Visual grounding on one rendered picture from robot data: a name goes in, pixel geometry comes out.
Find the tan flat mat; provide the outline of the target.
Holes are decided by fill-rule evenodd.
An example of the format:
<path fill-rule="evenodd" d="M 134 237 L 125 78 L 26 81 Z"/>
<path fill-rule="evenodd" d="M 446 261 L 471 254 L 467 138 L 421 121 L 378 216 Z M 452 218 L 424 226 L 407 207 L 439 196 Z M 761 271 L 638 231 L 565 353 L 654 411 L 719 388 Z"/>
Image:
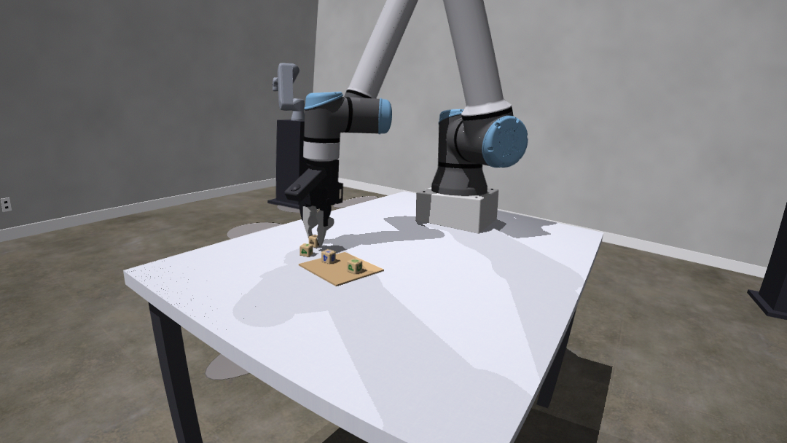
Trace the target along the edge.
<path fill-rule="evenodd" d="M 363 262 L 362 272 L 353 274 L 347 271 L 347 262 L 349 262 L 351 259 L 358 259 Z M 351 281 L 356 281 L 360 278 L 365 278 L 367 276 L 380 273 L 384 270 L 346 252 L 336 254 L 336 262 L 331 264 L 321 262 L 321 258 L 319 258 L 311 260 L 311 262 L 299 263 L 299 266 L 309 270 L 309 272 L 317 275 L 334 286 L 350 283 Z"/>

